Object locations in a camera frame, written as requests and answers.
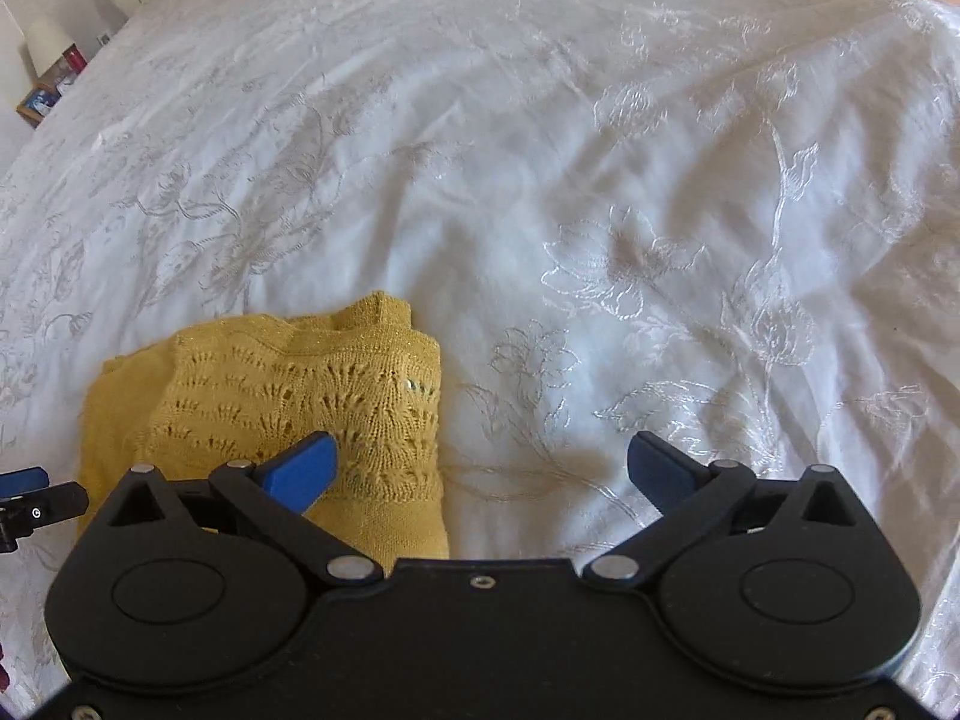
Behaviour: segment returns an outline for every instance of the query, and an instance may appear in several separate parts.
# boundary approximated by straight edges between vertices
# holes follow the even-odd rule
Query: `white fabric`
[[[926,0],[160,0],[0,189],[3,469],[71,477],[101,362],[374,289],[443,348],[462,557],[652,521],[632,432],[848,475],[960,709],[960,18]],[[20,709],[72,528],[0,557]]]

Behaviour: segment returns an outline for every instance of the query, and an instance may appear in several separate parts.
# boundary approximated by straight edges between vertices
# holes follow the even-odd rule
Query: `folded yellow garment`
[[[315,430],[337,479],[306,517],[382,563],[448,557],[437,469],[440,348],[374,293],[329,316],[246,316],[107,362],[83,409],[80,483],[95,512],[127,469],[205,477]]]

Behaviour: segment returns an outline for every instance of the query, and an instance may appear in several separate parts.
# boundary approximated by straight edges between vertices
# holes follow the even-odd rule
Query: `white embroidered bedspread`
[[[443,346],[460,557],[655,516],[627,441],[848,476],[960,709],[960,17],[927,0],[159,0],[0,186],[0,469],[72,477],[104,359],[374,289]],[[27,712],[69,525],[0,556]]]

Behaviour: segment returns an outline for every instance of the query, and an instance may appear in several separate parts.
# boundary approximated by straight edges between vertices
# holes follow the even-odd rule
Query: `lampshade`
[[[40,16],[35,20],[27,30],[27,51],[30,52],[37,75],[42,76],[54,66],[74,42],[64,28],[49,16]]]

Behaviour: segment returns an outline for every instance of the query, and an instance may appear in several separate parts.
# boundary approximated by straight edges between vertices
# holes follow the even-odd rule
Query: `lace knit pattern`
[[[131,464],[203,477],[325,430],[338,475],[307,516],[387,564],[445,557],[439,402],[438,344],[384,293],[325,317],[220,319],[104,366],[83,414],[80,480],[92,509]]]

